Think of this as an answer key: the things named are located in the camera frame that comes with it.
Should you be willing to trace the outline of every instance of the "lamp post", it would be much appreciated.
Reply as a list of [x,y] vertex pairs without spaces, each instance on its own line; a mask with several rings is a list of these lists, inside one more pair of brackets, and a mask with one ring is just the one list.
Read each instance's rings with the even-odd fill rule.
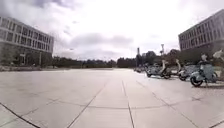
[[161,44],[161,47],[162,47],[162,55],[164,54],[164,44]]

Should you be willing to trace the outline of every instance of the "cloud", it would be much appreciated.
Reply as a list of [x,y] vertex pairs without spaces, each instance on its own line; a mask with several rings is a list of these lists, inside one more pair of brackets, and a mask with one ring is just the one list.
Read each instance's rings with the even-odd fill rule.
[[99,33],[87,33],[75,37],[71,41],[71,46],[74,47],[86,47],[90,45],[113,45],[115,47],[124,47],[132,43],[131,38],[115,35],[112,38],[107,38]]
[[179,33],[223,5],[223,0],[0,0],[0,12],[53,35],[54,55],[116,59],[134,57],[137,47],[157,54],[161,44],[178,49]]

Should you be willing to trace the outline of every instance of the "white building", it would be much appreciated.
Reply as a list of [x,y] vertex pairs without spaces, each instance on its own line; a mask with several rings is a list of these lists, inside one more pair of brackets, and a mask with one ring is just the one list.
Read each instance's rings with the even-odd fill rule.
[[30,55],[28,61],[51,59],[54,38],[16,19],[0,16],[0,63],[13,61],[18,55]]

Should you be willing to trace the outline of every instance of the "building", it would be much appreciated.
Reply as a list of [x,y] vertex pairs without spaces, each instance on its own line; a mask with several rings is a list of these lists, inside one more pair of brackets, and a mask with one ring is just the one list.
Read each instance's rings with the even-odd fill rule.
[[224,10],[221,10],[178,35],[186,60],[198,60],[201,54],[212,54],[224,46]]
[[51,65],[53,46],[52,36],[0,16],[0,64]]

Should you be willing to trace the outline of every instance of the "electric scooter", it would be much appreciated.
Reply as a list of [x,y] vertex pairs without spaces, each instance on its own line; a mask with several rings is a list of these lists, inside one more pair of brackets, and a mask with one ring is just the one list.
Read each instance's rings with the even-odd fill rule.
[[199,70],[190,75],[191,84],[194,87],[200,87],[205,81],[207,83],[216,83],[218,75],[215,73],[214,68],[210,62],[207,61],[207,56],[202,55],[202,61],[199,62]]
[[171,77],[171,71],[167,70],[166,64],[167,62],[165,60],[162,60],[162,69],[158,65],[154,65],[153,67],[149,68],[146,71],[147,77],[151,77],[152,75],[154,75],[169,79]]
[[199,66],[194,65],[192,63],[187,63],[184,65],[183,69],[179,72],[178,76],[181,81],[186,81],[187,78],[190,77],[190,75],[193,72],[196,72],[199,70]]

